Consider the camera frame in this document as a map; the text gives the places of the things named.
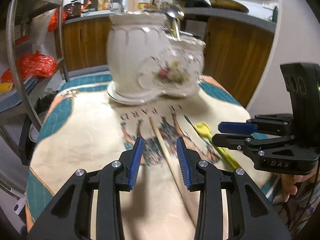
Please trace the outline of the person's hand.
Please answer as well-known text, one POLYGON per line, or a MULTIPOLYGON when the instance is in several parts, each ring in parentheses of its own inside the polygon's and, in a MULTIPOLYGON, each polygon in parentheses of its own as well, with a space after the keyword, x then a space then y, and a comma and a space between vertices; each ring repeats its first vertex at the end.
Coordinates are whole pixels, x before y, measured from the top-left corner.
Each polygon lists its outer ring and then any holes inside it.
POLYGON ((281 195, 284 202, 289 200, 291 195, 295 195, 298 191, 296 184, 302 183, 304 181, 310 180, 311 182, 319 181, 319 174, 317 174, 316 168, 313 171, 306 175, 291 175, 291 174, 281 174, 281 195))

